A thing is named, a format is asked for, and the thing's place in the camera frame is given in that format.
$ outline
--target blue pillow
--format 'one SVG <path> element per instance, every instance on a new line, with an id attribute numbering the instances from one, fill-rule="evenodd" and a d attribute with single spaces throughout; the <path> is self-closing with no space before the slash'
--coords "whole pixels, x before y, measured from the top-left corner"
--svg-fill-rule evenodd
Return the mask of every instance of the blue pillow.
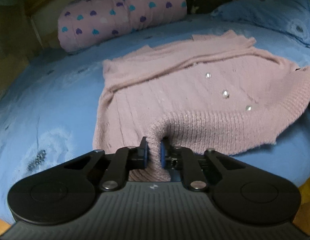
<path id="1" fill-rule="evenodd" d="M 237 0 L 221 5 L 211 16 L 275 30 L 310 45 L 310 0 Z"/>

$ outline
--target blue bed sheet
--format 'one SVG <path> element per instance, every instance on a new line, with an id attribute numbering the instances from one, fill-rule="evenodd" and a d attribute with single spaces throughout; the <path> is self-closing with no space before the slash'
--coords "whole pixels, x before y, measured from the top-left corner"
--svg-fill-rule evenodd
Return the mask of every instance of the blue bed sheet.
<path id="1" fill-rule="evenodd" d="M 255 37 L 257 48 L 301 67 L 310 65 L 310 48 L 296 39 L 208 15 L 122 36 L 76 55 L 55 49 L 34 59 L 0 101 L 0 219 L 14 222 L 6 198 L 15 182 L 92 150 L 98 98 L 104 87 L 102 60 L 146 44 L 154 47 L 229 29 Z M 276 145 L 234 158 L 302 185 L 310 177 L 310 110 L 280 135 Z"/>

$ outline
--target pink sweater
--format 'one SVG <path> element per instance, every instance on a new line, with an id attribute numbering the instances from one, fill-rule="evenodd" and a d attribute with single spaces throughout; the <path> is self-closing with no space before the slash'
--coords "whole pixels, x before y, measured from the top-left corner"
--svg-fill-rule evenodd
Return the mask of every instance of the pink sweater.
<path id="1" fill-rule="evenodd" d="M 130 179 L 168 181 L 159 154 L 165 136 L 198 153 L 274 144 L 310 102 L 310 67 L 296 70 L 254 44 L 228 31 L 105 60 L 93 148 L 115 153 L 147 136 L 148 168 Z"/>

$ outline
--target yellow object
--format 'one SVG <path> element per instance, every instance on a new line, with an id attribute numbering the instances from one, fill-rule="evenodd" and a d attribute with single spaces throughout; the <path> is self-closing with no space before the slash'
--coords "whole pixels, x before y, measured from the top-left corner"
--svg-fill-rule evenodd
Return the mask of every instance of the yellow object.
<path id="1" fill-rule="evenodd" d="M 310 202 L 310 178 L 299 188 L 302 204 Z"/>
<path id="2" fill-rule="evenodd" d="M 310 236 L 310 202 L 300 206 L 293 224 Z"/>
<path id="3" fill-rule="evenodd" d="M 0 235 L 6 232 L 10 228 L 10 225 L 0 220 Z"/>

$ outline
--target pink pillow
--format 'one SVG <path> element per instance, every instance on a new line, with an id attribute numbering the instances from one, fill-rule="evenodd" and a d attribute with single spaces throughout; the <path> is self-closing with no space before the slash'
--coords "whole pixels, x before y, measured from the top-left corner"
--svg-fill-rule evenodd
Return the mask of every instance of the pink pillow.
<path id="1" fill-rule="evenodd" d="M 75 52 L 116 36 L 167 24 L 186 16 L 185 0 L 81 0 L 58 19 L 58 39 Z"/>

